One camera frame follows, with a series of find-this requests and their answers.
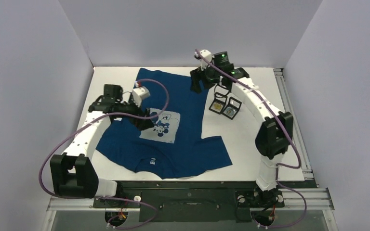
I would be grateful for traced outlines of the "blue cartoon print t-shirt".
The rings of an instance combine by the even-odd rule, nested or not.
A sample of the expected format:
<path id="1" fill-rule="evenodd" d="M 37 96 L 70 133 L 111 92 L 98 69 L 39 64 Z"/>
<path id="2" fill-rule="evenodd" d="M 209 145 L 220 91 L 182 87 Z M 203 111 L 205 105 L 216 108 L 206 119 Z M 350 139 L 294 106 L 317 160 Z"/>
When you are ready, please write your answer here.
<path id="1" fill-rule="evenodd" d="M 139 70 L 147 79 L 152 127 L 138 130 L 128 118 L 114 121 L 104 132 L 97 151 L 133 172 L 151 172 L 161 179 L 185 178 L 232 165 L 221 136 L 202 138 L 207 91 L 189 89 L 191 79 L 159 70 Z"/>

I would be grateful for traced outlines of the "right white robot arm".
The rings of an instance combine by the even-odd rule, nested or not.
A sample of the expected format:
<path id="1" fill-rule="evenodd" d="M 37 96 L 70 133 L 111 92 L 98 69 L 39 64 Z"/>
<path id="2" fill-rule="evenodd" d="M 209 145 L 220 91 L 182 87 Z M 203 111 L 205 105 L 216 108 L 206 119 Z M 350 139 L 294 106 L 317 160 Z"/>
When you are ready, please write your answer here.
<path id="1" fill-rule="evenodd" d="M 260 125 L 255 146 L 261 162 L 255 181 L 257 188 L 252 193 L 253 201 L 258 206 L 280 202 L 278 167 L 292 145 L 293 115 L 275 107 L 260 92 L 248 72 L 242 67 L 236 68 L 229 61 L 227 52 L 213 54 L 200 50 L 195 51 L 194 57 L 200 61 L 200 66 L 190 72 L 191 91 L 202 93 L 203 89 L 221 87 L 232 93 L 232 96 L 214 93 L 209 110 L 232 120 L 244 105 Z"/>

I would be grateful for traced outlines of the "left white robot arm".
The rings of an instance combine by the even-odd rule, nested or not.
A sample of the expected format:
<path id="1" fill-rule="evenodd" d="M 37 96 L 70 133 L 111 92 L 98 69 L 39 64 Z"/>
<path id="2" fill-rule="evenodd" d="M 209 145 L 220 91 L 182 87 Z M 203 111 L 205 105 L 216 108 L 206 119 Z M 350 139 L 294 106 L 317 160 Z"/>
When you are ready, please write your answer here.
<path id="1" fill-rule="evenodd" d="M 91 158 L 103 133 L 115 118 L 128 117 L 138 129 L 153 127 L 149 119 L 150 110 L 141 109 L 143 100 L 150 97 L 146 87 L 136 85 L 128 101 L 123 100 L 120 85 L 105 84 L 104 92 L 90 106 L 79 132 L 62 154 L 54 154 L 50 159 L 54 194 L 59 197 L 94 198 L 106 197 L 113 207 L 124 202 L 124 193 L 118 190 L 118 183 L 101 179 L 91 163 Z"/>

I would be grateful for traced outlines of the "gold maple leaf brooch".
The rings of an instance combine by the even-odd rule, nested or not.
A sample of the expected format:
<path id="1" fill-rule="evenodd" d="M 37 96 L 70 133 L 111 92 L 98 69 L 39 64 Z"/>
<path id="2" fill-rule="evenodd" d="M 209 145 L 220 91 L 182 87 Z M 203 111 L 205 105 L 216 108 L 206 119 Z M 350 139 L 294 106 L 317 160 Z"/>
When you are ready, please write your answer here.
<path id="1" fill-rule="evenodd" d="M 212 105 L 212 109 L 217 112 L 221 112 L 223 105 L 220 103 L 214 103 Z"/>

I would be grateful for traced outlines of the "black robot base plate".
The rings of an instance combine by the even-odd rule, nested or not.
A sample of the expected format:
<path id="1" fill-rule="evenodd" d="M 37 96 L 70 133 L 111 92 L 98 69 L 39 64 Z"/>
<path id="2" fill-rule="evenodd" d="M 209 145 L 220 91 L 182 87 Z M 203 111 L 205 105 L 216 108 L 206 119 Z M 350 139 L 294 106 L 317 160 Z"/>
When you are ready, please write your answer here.
<path id="1" fill-rule="evenodd" d="M 283 182 L 261 191 L 254 181 L 121 181 L 117 195 L 69 200 L 63 209 L 99 210 L 121 227 L 141 222 L 250 222 L 273 218 L 275 209 L 308 211 L 313 181 Z"/>

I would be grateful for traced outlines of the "round blue pin badge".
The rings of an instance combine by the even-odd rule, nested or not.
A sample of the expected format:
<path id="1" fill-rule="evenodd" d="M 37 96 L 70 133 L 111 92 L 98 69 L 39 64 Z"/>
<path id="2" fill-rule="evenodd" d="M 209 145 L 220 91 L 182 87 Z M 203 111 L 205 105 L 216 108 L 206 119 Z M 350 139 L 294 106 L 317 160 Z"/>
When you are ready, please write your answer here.
<path id="1" fill-rule="evenodd" d="M 235 114 L 235 110 L 234 108 L 227 108 L 226 111 L 225 111 L 225 114 L 229 117 L 233 117 L 234 114 Z"/>

